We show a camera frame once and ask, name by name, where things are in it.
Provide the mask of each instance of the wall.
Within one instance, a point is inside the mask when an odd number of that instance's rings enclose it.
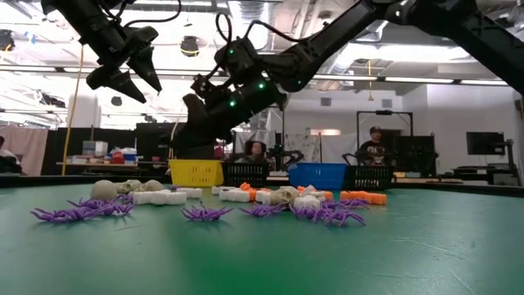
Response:
[[[417,133],[434,133],[436,136],[436,150],[440,153],[437,160],[439,173],[457,166],[507,162],[507,156],[469,156],[466,132],[504,132],[504,137],[515,140],[517,147],[518,113],[511,88],[455,85],[427,85],[426,88],[426,96],[422,88],[416,88],[404,97],[404,103],[417,99],[417,96],[421,100],[408,103],[407,107],[416,112],[417,125],[426,125],[425,130],[416,127]],[[517,148],[513,154],[519,162]]]
[[[321,107],[320,98],[331,98],[331,107]],[[382,99],[392,99],[393,111],[402,110],[402,98],[394,91],[373,91],[373,101],[369,101],[369,91],[329,91],[303,90],[293,93],[286,108],[286,132],[303,134],[306,128],[339,129],[342,134],[356,132],[356,112],[376,111],[382,108]],[[367,136],[369,129],[379,125],[383,129],[404,129],[406,124],[397,116],[360,116],[361,134]]]

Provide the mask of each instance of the window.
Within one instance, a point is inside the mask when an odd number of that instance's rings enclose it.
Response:
[[[339,129],[310,129],[309,134],[311,135],[340,135],[341,131]]]

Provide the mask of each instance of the monitor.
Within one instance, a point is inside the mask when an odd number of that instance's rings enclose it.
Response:
[[[468,155],[500,155],[506,154],[504,133],[502,132],[467,132]]]

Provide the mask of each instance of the plastic basket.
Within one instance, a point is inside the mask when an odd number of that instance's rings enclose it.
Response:
[[[269,165],[222,163],[222,171],[225,186],[239,187],[246,182],[252,188],[263,188],[269,175]]]
[[[385,190],[391,186],[393,167],[347,166],[344,190]]]
[[[185,187],[209,188],[224,181],[220,161],[169,160],[173,184]]]
[[[317,189],[341,189],[346,164],[298,163],[288,168],[291,185],[313,185]]]

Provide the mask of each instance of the green tabletop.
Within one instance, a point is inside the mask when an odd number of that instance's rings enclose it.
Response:
[[[238,210],[191,223],[178,206],[68,225],[29,214],[89,189],[0,189],[0,294],[524,293],[524,199],[393,189],[344,228]]]

